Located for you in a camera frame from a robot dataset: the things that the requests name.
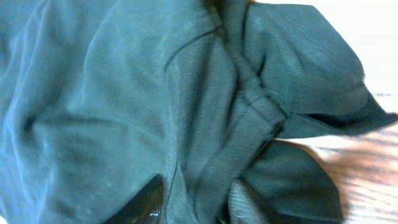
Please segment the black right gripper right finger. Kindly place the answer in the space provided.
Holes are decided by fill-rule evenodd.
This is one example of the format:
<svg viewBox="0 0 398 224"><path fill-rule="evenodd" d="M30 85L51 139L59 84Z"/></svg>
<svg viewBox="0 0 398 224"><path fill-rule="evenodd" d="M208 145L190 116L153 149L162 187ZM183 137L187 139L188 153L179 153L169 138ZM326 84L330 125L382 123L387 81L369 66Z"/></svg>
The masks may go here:
<svg viewBox="0 0 398 224"><path fill-rule="evenodd" d="M245 181L233 182L224 207L218 216L222 224L274 224L277 213Z"/></svg>

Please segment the black t-shirt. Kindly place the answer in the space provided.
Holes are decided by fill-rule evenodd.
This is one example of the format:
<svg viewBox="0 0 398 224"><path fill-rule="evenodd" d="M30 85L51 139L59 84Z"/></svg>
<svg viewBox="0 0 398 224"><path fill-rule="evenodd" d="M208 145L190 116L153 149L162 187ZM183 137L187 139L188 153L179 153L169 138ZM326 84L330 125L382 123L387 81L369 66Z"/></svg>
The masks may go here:
<svg viewBox="0 0 398 224"><path fill-rule="evenodd" d="M342 223L336 185L285 140L396 121L313 6L1 2L8 223L103 223L157 174L166 224L218 223L238 179L278 223Z"/></svg>

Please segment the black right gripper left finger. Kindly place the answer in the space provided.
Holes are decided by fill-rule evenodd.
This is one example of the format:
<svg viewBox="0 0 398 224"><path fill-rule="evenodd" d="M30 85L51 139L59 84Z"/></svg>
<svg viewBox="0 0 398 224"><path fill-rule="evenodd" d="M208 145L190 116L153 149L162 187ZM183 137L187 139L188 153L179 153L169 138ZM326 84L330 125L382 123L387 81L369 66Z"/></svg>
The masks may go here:
<svg viewBox="0 0 398 224"><path fill-rule="evenodd" d="M163 201L164 178L157 174L103 224L161 224Z"/></svg>

